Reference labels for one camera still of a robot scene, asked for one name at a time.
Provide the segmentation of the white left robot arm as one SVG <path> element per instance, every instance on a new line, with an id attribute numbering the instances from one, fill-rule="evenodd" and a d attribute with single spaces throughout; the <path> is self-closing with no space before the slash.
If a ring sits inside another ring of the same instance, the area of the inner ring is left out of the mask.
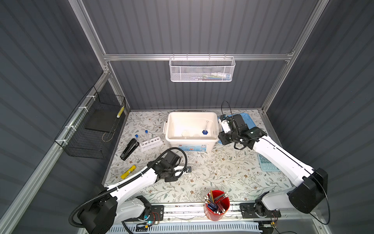
<path id="1" fill-rule="evenodd" d="M 115 223 L 139 218 L 143 214 L 148 201 L 141 196 L 131 201 L 129 198 L 166 177 L 178 179 L 187 170 L 187 154 L 178 147 L 171 147 L 135 175 L 104 187 L 98 195 L 77 206 L 69 215 L 68 222 L 90 234 L 105 234 Z"/>

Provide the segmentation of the blue bottle cap piece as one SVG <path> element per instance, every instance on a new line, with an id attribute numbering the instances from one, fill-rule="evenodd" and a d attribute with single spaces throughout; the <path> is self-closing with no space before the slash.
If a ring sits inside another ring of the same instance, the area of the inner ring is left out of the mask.
<path id="1" fill-rule="evenodd" d="M 208 134 L 208 130 L 207 130 L 207 128 L 208 128 L 208 124 L 209 124 L 209 121 L 206 121 L 205 127 L 204 127 L 204 129 L 203 129 L 203 131 L 202 131 L 202 134 L 203 134 L 203 135 L 207 135 L 207 134 Z"/>

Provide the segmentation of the clear glass flask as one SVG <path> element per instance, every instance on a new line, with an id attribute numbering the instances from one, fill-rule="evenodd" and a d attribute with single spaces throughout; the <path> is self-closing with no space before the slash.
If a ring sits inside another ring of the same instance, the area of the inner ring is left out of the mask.
<path id="1" fill-rule="evenodd" d="M 185 139 L 191 137 L 191 135 L 190 135 L 190 131 L 188 131 L 188 130 L 184 130 L 184 131 L 182 132 L 181 135 L 182 135 L 182 137 L 184 137 Z"/>

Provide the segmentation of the white test tube rack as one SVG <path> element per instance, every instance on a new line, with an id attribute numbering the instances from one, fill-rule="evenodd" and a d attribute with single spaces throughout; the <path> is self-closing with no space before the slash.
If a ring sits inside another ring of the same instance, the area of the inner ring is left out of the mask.
<path id="1" fill-rule="evenodd" d="M 153 148 L 159 147 L 163 145 L 162 139 L 158 136 L 155 138 L 150 139 L 150 142 L 148 141 L 143 141 L 142 145 L 140 145 L 140 150 L 141 152 L 145 152 L 148 150 L 151 150 Z"/>

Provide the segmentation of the blue plastic bin lid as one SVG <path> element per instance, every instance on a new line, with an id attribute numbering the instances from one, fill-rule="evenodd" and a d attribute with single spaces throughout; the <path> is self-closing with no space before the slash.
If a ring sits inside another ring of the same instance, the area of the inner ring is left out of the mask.
<path id="1" fill-rule="evenodd" d="M 240 115 L 242 117 L 242 119 L 243 119 L 243 122 L 245 124 L 247 124 L 247 126 L 248 126 L 249 129 L 251 129 L 253 127 L 256 127 L 256 124 L 254 123 L 254 121 L 252 120 L 252 118 L 250 117 L 249 114 L 247 114 L 247 113 L 239 113 L 239 114 L 234 114 L 234 115 Z M 232 115 L 226 115 L 226 118 L 229 119 L 229 118 L 231 118 L 231 116 Z M 223 120 L 224 120 L 223 115 L 221 115 L 220 117 L 218 117 L 218 123 L 219 123 L 219 125 L 221 125 L 220 121 L 223 121 Z"/>

